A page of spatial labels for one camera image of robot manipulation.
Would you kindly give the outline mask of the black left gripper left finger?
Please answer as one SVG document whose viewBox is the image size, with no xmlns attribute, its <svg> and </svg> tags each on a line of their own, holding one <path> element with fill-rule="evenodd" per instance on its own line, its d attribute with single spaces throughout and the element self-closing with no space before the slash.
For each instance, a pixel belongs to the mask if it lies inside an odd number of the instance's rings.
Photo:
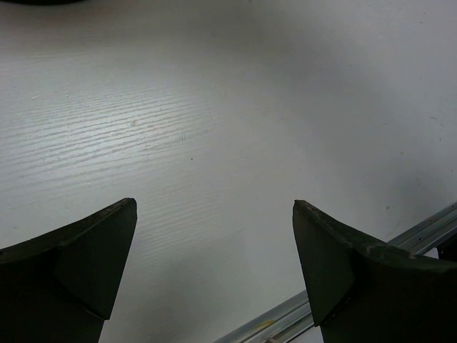
<svg viewBox="0 0 457 343">
<path fill-rule="evenodd" d="M 137 223 L 122 199 L 1 250 L 2 342 L 97 342 L 109 320 Z"/>
</svg>

